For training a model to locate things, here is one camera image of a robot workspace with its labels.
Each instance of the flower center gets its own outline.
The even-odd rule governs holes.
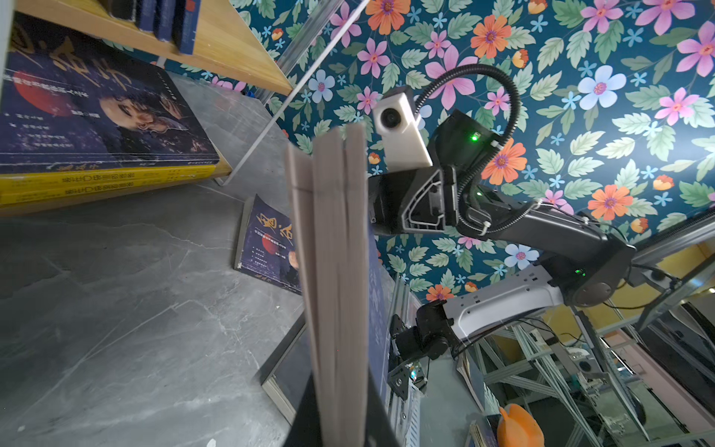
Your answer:
[[[506,164],[509,162],[508,158],[505,157],[504,155],[500,155],[496,157],[496,160],[494,160],[494,164],[496,164],[496,167],[499,169],[504,169]]]
[[[606,91],[606,83],[605,82],[599,82],[593,88],[593,93],[595,93],[595,94],[603,94],[603,92],[605,92],[605,91]]]
[[[713,49],[713,44],[703,45],[703,47],[700,48],[700,54],[702,54],[703,56],[710,56],[711,54],[713,54]]]

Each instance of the white flower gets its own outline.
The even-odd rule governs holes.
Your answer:
[[[416,94],[415,95],[415,100],[420,97],[420,95]],[[429,118],[432,116],[432,106],[429,104],[424,104],[422,107],[420,107],[420,121],[417,123],[417,129],[424,129],[425,128],[425,118]]]
[[[313,102],[318,103],[321,99],[328,102],[332,99],[332,89],[335,87],[335,78],[332,76],[325,77],[325,70],[315,72],[315,78],[308,81],[308,88],[313,91]]]
[[[519,270],[524,270],[530,265],[530,261],[538,259],[538,251],[532,250],[531,247],[527,247],[526,245],[519,245],[517,247],[514,244],[509,244],[506,246],[505,251],[511,256],[504,260],[504,265],[507,267],[517,265]]]
[[[613,67],[602,65],[596,70],[593,78],[583,78],[578,83],[578,90],[587,93],[578,105],[581,109],[590,110],[596,105],[596,101],[601,107],[610,107],[616,103],[618,95],[614,90],[622,89],[626,85],[626,75],[622,73],[613,74]]]

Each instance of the yellow book spine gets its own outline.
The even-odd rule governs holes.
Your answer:
[[[135,167],[101,171],[42,172],[36,174],[0,175],[0,195],[6,192],[39,192],[112,182],[133,182],[160,179],[160,182],[177,182],[192,178],[209,177],[215,164],[171,167]]]
[[[160,176],[153,176],[152,178],[144,178],[139,180],[120,180],[118,182],[105,182],[95,185],[69,185],[64,188],[53,188],[47,190],[36,190],[36,191],[0,191],[0,205],[12,205],[16,203],[24,202],[36,202],[37,200],[52,200],[60,197],[68,197],[73,195],[84,195],[93,194],[95,192],[105,192],[112,190],[123,190],[133,187],[142,187],[149,185],[158,185],[160,183],[178,182],[181,180],[190,179],[202,179],[209,177],[213,169],[204,170],[204,172],[194,173],[194,174],[184,174],[182,176],[177,176],[173,172],[165,172]]]

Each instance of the orange flower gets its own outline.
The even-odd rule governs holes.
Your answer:
[[[596,219],[613,220],[616,216],[626,214],[628,208],[633,204],[633,198],[628,195],[630,190],[626,187],[607,185],[604,190],[594,192],[593,198],[588,202],[588,208],[593,210],[591,215]]]
[[[528,6],[529,14],[540,14],[547,6],[546,0],[531,0]]]
[[[520,49],[514,53],[511,61],[516,68],[524,68],[526,63],[529,62],[529,53],[525,49]]]
[[[504,145],[504,149],[499,151],[496,157],[487,164],[482,171],[482,180],[489,179],[492,185],[501,185],[506,180],[511,183],[519,177],[517,171],[526,169],[526,158],[520,157],[526,153],[524,145],[514,144],[514,138],[510,138]]]
[[[653,187],[655,189],[657,189],[658,191],[669,190],[673,186],[675,186],[675,182],[673,181],[673,179],[671,177],[668,177],[667,175],[659,175],[653,181]]]
[[[631,230],[641,234],[648,229],[648,219],[642,217],[631,222]]]
[[[427,294],[427,301],[436,301],[436,300],[449,300],[450,298],[454,298],[454,295],[452,295],[452,289],[449,287],[442,287],[441,284],[437,284],[435,287],[430,287],[427,290],[429,293]]]
[[[472,38],[472,48],[478,57],[486,56],[489,59],[496,57],[497,51],[504,51],[506,38],[511,35],[511,26],[506,24],[506,17],[494,17],[494,14],[484,19],[483,24],[474,28],[477,37]]]
[[[410,0],[372,0],[365,8],[370,17],[368,25],[375,31],[380,27],[380,34],[387,36],[392,29],[400,29],[405,23],[403,14],[410,12]]]

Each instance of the pink flower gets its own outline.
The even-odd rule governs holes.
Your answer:
[[[373,71],[373,76],[376,78],[380,77],[380,65],[383,67],[390,63],[390,58],[384,56],[383,53],[388,48],[387,41],[382,41],[375,48],[375,41],[372,37],[368,39],[368,45],[366,46],[367,51],[362,50],[357,53],[357,58],[363,62],[363,67],[360,69],[360,74],[367,74],[371,69]]]
[[[695,104],[695,101],[697,101],[700,96],[692,94],[686,98],[685,95],[685,89],[680,87],[675,92],[675,95],[673,95],[673,99],[670,99],[670,97],[662,97],[661,106],[665,107],[665,109],[660,109],[658,113],[656,113],[656,119],[668,117],[668,125],[672,126],[678,122],[678,116],[680,116],[680,118],[693,116],[695,111],[688,106]]]
[[[218,76],[214,76],[214,79],[211,79],[211,83],[225,89],[235,90],[236,92],[242,92],[246,87],[246,83],[243,81],[237,82],[236,87],[234,87],[233,84],[228,81],[220,81]]]
[[[683,54],[692,53],[686,56],[678,64],[677,72],[687,72],[698,64],[697,72],[700,76],[707,76],[713,69],[713,49],[715,49],[715,25],[707,21],[698,31],[700,42],[695,39],[683,40],[678,44],[678,51]]]
[[[452,45],[447,48],[447,51],[445,51],[445,57],[443,60],[445,63],[444,67],[439,62],[430,62],[425,66],[427,76],[432,79],[437,79],[438,77],[442,76],[446,71],[456,67],[457,59],[459,59],[459,51],[457,51],[457,49]],[[478,57],[469,56],[462,59],[462,62],[459,63],[459,66],[461,67],[463,65],[476,64],[477,62],[479,62]],[[442,95],[442,106],[445,109],[450,109],[454,105],[454,101],[457,99],[457,95],[455,94],[454,89],[457,89],[460,94],[472,94],[474,93],[474,82],[472,82],[471,79],[466,78],[454,79],[438,88],[432,94],[432,96],[430,96],[430,98],[436,98],[440,95],[440,93],[444,92],[444,94]]]
[[[350,17],[350,7],[347,5],[347,2],[345,2],[340,5],[340,15],[337,15],[336,12],[330,17],[330,23],[335,27],[335,29],[332,30],[332,34],[330,35],[331,40],[340,30],[340,27],[347,21],[348,17]],[[363,31],[362,29],[360,29],[360,25],[352,24],[350,25],[350,28],[347,29],[347,32],[343,34],[342,38],[340,39],[340,42],[343,46],[348,46],[350,45],[351,34],[353,36],[360,36],[362,33]]]
[[[618,0],[593,0],[596,6],[588,6],[581,10],[581,16],[588,19],[583,24],[584,31],[592,30],[598,24],[598,32],[603,34],[608,31],[610,20],[616,20],[623,15],[621,8],[614,8],[618,4]]]
[[[480,241],[479,239],[474,239],[473,237],[462,236],[459,239],[457,239],[457,243],[464,244],[464,246],[467,248],[467,250],[469,250],[472,247],[479,247],[479,245],[481,245],[482,241]]]
[[[566,199],[562,199],[563,191],[559,190],[556,192],[551,192],[551,190],[546,190],[546,202],[552,203],[558,209],[563,212],[573,216],[573,207],[568,204]]]
[[[509,110],[509,95],[504,93],[504,87],[499,87],[496,94],[492,92],[487,93],[487,98],[489,98],[490,101],[485,104],[484,108],[491,110],[494,116],[497,116],[500,108],[504,112]]]
[[[439,57],[444,57],[445,56],[445,48],[450,46],[452,42],[445,40],[447,37],[447,31],[442,31],[439,36],[437,33],[432,31],[432,34],[430,34],[430,38],[432,41],[429,41],[425,44],[425,48],[430,50],[430,59],[432,59],[435,54],[437,54]]]
[[[658,17],[654,28],[659,36],[670,28],[673,21],[671,14],[680,20],[689,19],[695,15],[695,6],[683,0],[643,0],[643,3],[655,6],[641,12],[636,20],[636,25],[645,26]]]
[[[366,87],[364,94],[357,94],[357,98],[360,100],[360,103],[357,105],[357,109],[365,109],[365,114],[369,114],[370,110],[375,106],[375,103],[378,102],[378,95],[379,94],[377,92],[370,92],[370,88]]]

